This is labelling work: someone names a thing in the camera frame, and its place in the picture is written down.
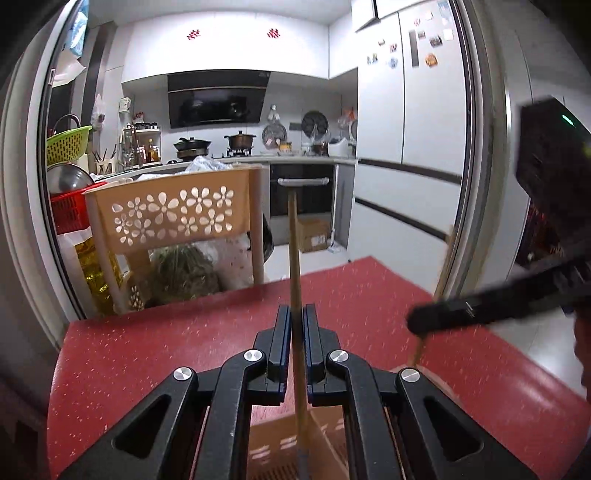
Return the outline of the person right hand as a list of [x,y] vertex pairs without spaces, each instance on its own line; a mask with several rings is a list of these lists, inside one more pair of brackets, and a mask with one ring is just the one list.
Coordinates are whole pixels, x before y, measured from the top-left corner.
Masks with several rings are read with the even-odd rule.
[[591,395],[591,324],[590,317],[586,311],[576,314],[574,324],[576,358],[583,366],[581,375],[581,385],[586,390],[587,401],[590,401]]

